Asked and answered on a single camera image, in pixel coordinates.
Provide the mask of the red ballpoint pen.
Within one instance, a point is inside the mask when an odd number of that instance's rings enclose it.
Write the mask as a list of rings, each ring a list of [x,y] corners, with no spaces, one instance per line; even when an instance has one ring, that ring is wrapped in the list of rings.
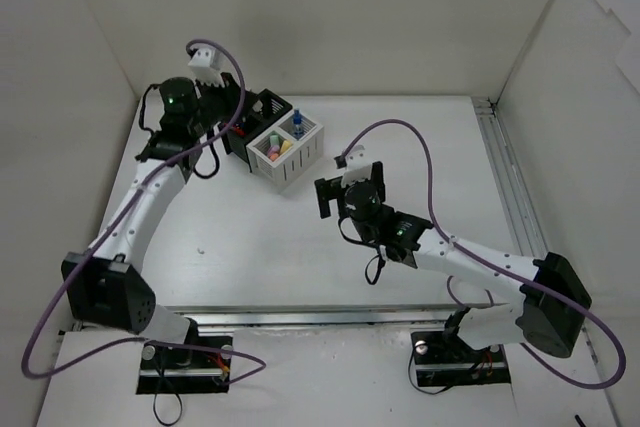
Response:
[[[244,122],[236,123],[233,126],[232,130],[236,135],[238,135],[240,137],[245,137],[246,136],[246,129],[245,129],[245,123]]]

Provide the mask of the green highlighter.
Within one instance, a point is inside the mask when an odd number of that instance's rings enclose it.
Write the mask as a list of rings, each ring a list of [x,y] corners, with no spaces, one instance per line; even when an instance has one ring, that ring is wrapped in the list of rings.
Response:
[[[271,147],[279,147],[280,146],[280,137],[278,134],[271,134],[269,136],[269,145]]]

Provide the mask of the clear blue-capped spray bottle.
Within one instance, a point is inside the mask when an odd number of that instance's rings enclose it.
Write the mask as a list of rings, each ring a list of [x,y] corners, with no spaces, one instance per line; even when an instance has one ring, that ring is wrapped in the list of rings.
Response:
[[[305,135],[305,129],[303,125],[303,116],[299,109],[295,108],[291,117],[291,135],[300,140]]]

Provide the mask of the yellow highlighter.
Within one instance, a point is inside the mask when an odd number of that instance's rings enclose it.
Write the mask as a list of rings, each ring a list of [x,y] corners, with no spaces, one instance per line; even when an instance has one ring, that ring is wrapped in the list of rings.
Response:
[[[292,143],[288,140],[284,140],[280,146],[279,154],[282,155],[292,147]]]

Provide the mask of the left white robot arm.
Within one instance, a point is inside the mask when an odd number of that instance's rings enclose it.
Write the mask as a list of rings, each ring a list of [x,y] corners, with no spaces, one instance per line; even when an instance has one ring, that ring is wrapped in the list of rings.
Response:
[[[195,171],[203,146],[242,113],[244,85],[227,72],[219,85],[186,77],[157,86],[164,112],[136,156],[128,192],[105,230],[83,254],[68,253],[61,271],[75,319],[164,344],[175,365],[199,356],[194,320],[163,306],[143,277],[143,263],[168,207]]]

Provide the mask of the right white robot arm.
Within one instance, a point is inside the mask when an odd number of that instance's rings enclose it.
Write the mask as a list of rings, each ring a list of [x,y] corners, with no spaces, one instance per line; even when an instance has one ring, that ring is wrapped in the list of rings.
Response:
[[[335,203],[340,221],[357,232],[352,244],[373,250],[379,269],[394,262],[439,272],[503,299],[493,307],[464,307],[447,319],[442,345],[449,356],[464,359],[518,343],[555,358],[572,355],[591,298],[565,257],[519,256],[440,233],[432,221],[386,204],[379,162],[318,179],[314,187],[320,216],[330,217]]]

